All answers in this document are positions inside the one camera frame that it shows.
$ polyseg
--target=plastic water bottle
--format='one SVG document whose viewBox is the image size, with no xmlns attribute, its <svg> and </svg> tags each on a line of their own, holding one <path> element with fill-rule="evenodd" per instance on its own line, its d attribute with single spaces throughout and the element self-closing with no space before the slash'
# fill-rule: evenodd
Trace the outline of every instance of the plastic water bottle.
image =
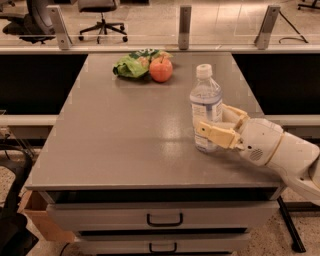
<svg viewBox="0 0 320 256">
<path fill-rule="evenodd" d="M 197 83 L 190 93 L 192 105 L 193 126 L 200 121 L 208 123 L 222 122 L 222 90 L 219 84 L 212 78 L 210 64 L 197 66 Z M 213 152 L 217 145 L 197 134 L 195 131 L 196 147 L 205 152 Z"/>
</svg>

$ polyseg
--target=gray drawer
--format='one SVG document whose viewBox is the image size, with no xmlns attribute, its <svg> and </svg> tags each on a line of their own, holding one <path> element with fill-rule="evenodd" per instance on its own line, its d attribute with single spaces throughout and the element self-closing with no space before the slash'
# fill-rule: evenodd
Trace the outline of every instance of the gray drawer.
<svg viewBox="0 0 320 256">
<path fill-rule="evenodd" d="M 250 235 L 200 234 L 154 236 L 92 237 L 95 241 L 78 239 L 76 242 L 85 254 L 167 254 L 232 252 L 248 245 Z"/>
<path fill-rule="evenodd" d="M 90 231 L 250 228 L 264 224 L 278 208 L 276 201 L 52 204 L 47 212 L 64 230 Z"/>
</svg>

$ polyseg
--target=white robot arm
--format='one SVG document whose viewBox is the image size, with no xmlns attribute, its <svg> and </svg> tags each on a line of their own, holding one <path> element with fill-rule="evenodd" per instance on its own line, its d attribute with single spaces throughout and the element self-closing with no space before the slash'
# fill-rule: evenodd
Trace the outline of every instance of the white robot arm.
<svg viewBox="0 0 320 256">
<path fill-rule="evenodd" d="M 240 156 L 257 166 L 276 171 L 288 187 L 320 205 L 319 147 L 263 118 L 223 105 L 223 123 L 200 122 L 198 134 L 215 144 L 237 149 Z"/>
</svg>

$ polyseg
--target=plastic bag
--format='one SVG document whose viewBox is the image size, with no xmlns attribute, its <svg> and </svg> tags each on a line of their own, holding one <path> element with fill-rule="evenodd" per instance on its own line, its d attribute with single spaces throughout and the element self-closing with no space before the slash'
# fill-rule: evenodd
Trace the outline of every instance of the plastic bag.
<svg viewBox="0 0 320 256">
<path fill-rule="evenodd" d="M 118 60 L 113 73 L 118 76 L 139 78 L 149 72 L 151 61 L 160 56 L 172 57 L 171 54 L 156 49 L 145 49 L 127 54 Z"/>
</svg>

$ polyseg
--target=gray table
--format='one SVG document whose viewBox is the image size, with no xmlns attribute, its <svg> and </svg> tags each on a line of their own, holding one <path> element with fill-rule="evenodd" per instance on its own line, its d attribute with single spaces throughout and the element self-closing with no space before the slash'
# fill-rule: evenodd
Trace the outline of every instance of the gray table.
<svg viewBox="0 0 320 256">
<path fill-rule="evenodd" d="M 261 114 L 253 113 L 254 98 L 230 54 L 174 53 L 174 74 L 164 84 L 114 76 L 122 55 L 89 55 L 27 188 L 280 186 L 272 171 L 234 152 L 206 155 L 194 146 L 189 93 L 200 63 L 212 64 L 227 104 Z"/>
<path fill-rule="evenodd" d="M 114 76 L 122 55 L 88 56 L 26 187 L 85 253 L 242 249 L 283 183 L 236 152 L 198 151 L 189 103 L 196 66 L 210 63 L 225 103 L 263 115 L 232 56 L 173 53 L 173 76 L 157 84 Z"/>
</svg>

